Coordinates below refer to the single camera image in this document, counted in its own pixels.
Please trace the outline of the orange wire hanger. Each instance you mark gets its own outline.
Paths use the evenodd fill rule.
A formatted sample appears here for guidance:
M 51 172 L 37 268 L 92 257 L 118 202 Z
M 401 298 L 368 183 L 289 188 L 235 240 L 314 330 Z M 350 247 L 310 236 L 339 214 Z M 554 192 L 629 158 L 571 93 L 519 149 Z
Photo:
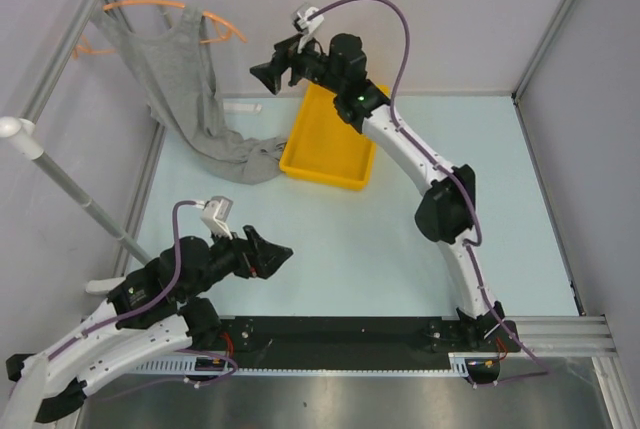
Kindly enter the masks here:
M 121 9 L 124 7 L 134 7 L 134 6 L 157 7 L 161 18 L 165 22 L 165 25 L 168 28 L 171 28 L 173 26 L 173 20 L 168 10 L 184 9 L 186 7 L 186 4 L 178 1 L 173 1 L 173 0 L 121 0 L 121 1 L 104 4 L 102 6 L 102 10 L 104 12 L 109 12 L 109 11 L 115 11 L 116 9 Z M 218 16 L 217 14 L 211 11 L 204 11 L 202 15 L 213 24 L 214 31 L 215 31 L 215 37 L 202 40 L 201 41 L 202 44 L 223 43 L 230 40 L 233 36 L 237 37 L 243 43 L 248 42 L 248 39 L 246 38 L 246 36 L 228 20 Z M 79 42 L 76 44 L 76 46 L 72 50 L 71 57 L 74 60 L 77 60 L 81 54 L 109 55 L 114 53 L 115 53 L 114 49 L 95 50 L 90 44 L 89 40 L 84 35 L 81 35 Z

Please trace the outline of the grey tank top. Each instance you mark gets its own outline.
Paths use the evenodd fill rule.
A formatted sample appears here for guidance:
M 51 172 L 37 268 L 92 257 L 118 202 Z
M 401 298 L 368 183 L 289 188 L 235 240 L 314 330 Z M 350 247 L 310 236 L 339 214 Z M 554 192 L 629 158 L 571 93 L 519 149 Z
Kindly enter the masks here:
M 210 173 L 247 185 L 281 174 L 286 138 L 246 138 L 226 123 L 212 56 L 202 43 L 208 36 L 202 10 L 186 7 L 179 21 L 157 37 L 138 35 L 101 9 L 91 22 L 142 87 L 153 117 L 176 133 Z

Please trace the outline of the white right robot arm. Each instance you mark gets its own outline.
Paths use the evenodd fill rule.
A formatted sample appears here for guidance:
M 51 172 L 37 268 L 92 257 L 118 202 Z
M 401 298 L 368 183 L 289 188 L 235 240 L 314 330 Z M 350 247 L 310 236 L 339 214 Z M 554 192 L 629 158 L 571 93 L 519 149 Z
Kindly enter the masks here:
M 340 119 L 376 143 L 416 186 L 421 201 L 414 215 L 419 232 L 442 253 L 457 292 L 463 342 L 484 350 L 496 338 L 518 339 L 500 301 L 484 278 L 475 250 L 483 241 L 476 212 L 476 175 L 439 156 L 399 116 L 392 97 L 368 77 L 361 39 L 341 33 L 328 51 L 313 38 L 295 35 L 274 46 L 271 92 L 284 72 L 292 86 L 307 80 L 333 94 Z

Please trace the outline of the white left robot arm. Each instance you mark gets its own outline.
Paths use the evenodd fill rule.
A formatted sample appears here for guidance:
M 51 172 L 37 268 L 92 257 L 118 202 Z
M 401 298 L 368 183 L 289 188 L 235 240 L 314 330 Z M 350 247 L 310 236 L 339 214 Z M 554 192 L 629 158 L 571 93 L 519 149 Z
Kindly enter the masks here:
M 9 357 L 7 376 L 15 386 L 2 427 L 55 422 L 146 361 L 213 349 L 222 321 L 204 292 L 229 275 L 268 279 L 294 254 L 250 225 L 243 230 L 243 236 L 212 243 L 178 239 L 145 267 L 110 283 L 94 313 L 59 342 L 37 354 Z

